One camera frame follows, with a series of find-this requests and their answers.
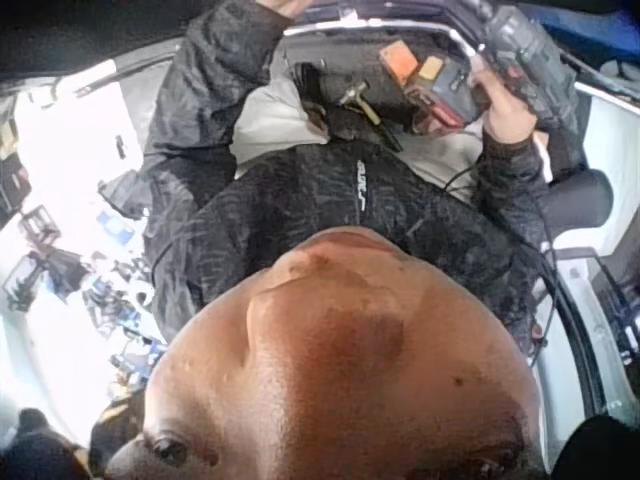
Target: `patterned black jacket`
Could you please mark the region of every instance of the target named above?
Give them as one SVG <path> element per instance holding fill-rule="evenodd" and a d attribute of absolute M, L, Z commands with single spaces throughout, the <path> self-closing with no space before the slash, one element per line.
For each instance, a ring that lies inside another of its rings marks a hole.
<path fill-rule="evenodd" d="M 251 0 L 226 0 L 193 22 L 160 90 L 143 178 L 154 314 L 171 340 L 216 297 L 321 230 L 361 225 L 443 270 L 528 348 L 536 279 L 515 236 L 540 245 L 534 202 L 547 192 L 531 140 L 484 140 L 476 207 L 366 142 L 268 153 L 239 180 L 229 152 L 247 95 L 269 81 L 288 21 Z"/>

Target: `man's hand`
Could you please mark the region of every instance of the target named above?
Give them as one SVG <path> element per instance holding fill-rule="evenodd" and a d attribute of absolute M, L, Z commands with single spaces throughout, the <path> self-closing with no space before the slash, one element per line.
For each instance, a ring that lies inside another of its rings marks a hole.
<path fill-rule="evenodd" d="M 313 0 L 256 0 L 258 4 L 284 17 L 296 18 L 311 5 Z"/>
<path fill-rule="evenodd" d="M 529 138 L 538 119 L 529 112 L 527 104 L 514 97 L 504 83 L 478 56 L 472 59 L 472 83 L 482 85 L 491 100 L 485 130 L 499 143 L 511 145 Z"/>

